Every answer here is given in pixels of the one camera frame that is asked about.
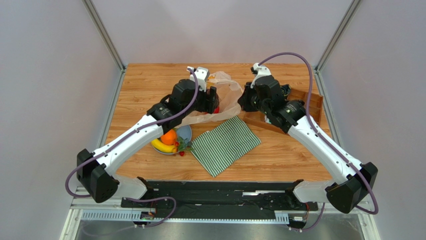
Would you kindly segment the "red pomegranate fruit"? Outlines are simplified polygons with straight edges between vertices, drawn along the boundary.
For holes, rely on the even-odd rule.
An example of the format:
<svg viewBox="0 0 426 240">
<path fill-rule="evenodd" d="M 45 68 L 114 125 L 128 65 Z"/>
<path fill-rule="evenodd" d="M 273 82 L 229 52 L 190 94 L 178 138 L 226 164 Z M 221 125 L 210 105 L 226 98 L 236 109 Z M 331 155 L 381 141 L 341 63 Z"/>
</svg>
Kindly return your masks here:
<svg viewBox="0 0 426 240">
<path fill-rule="evenodd" d="M 219 112 L 220 112 L 220 107 L 219 107 L 219 106 L 217 106 L 217 107 L 214 109 L 213 114 L 218 114 Z"/>
</svg>

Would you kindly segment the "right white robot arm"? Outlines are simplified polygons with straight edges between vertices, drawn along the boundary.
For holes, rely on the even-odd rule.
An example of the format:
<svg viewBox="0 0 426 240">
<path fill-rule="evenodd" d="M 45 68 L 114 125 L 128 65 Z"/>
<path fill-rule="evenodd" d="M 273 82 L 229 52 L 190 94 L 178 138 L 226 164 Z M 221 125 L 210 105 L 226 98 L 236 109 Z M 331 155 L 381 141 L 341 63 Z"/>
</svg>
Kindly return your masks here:
<svg viewBox="0 0 426 240">
<path fill-rule="evenodd" d="M 329 172 L 328 181 L 297 180 L 287 191 L 301 203 L 330 203 L 348 214 L 373 188 L 378 168 L 344 151 L 306 115 L 303 100 L 287 100 L 271 75 L 247 82 L 238 104 L 245 112 L 261 112 L 271 124 L 301 143 Z"/>
</svg>

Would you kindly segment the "orange fruit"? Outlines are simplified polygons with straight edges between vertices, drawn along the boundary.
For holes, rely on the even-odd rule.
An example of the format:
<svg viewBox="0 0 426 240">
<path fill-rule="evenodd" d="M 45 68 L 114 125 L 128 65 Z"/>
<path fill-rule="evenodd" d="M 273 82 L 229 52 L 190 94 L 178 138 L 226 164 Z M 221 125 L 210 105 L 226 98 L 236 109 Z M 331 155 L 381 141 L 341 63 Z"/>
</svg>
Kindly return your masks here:
<svg viewBox="0 0 426 240">
<path fill-rule="evenodd" d="M 160 137 L 160 141 L 165 145 L 173 146 L 178 139 L 177 132 L 174 129 L 171 129 L 164 135 Z"/>
</svg>

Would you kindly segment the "cherry sprig with leaves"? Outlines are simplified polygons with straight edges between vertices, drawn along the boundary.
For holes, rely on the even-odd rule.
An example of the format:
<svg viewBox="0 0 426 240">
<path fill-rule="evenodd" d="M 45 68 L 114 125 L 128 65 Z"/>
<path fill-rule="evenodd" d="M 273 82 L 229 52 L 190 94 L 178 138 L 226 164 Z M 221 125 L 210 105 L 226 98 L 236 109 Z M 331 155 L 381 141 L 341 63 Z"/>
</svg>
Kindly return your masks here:
<svg viewBox="0 0 426 240">
<path fill-rule="evenodd" d="M 177 137 L 176 142 L 174 143 L 176 148 L 176 153 L 183 157 L 186 152 L 191 152 L 193 150 L 193 143 L 190 138 L 183 138 L 181 136 Z"/>
</svg>

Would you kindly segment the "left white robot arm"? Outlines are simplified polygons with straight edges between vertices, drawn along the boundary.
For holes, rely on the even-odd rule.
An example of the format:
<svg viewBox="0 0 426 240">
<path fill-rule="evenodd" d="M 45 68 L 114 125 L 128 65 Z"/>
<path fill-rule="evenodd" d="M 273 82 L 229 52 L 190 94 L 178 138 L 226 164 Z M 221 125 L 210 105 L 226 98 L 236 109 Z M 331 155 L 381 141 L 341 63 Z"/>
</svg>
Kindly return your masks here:
<svg viewBox="0 0 426 240">
<path fill-rule="evenodd" d="M 109 144 L 81 150 L 76 157 L 76 177 L 96 203 L 110 199 L 123 184 L 117 169 L 133 154 L 177 127 L 190 113 L 212 114 L 219 106 L 217 88 L 202 90 L 190 79 L 181 79 L 170 94 L 154 104 L 130 129 Z"/>
</svg>

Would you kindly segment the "translucent banana print plastic bag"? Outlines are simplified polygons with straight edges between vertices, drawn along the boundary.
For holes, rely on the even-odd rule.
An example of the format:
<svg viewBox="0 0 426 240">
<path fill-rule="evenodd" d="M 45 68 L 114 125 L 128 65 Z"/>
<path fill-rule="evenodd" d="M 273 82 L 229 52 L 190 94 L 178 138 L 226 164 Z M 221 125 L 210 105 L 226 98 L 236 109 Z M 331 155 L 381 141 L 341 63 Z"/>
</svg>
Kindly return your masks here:
<svg viewBox="0 0 426 240">
<path fill-rule="evenodd" d="M 186 116 L 181 126 L 218 122 L 237 116 L 241 112 L 238 99 L 243 94 L 241 85 L 231 79 L 231 76 L 223 71 L 214 72 L 207 81 L 208 87 L 216 87 L 219 101 L 218 113 L 201 113 L 194 111 Z"/>
</svg>

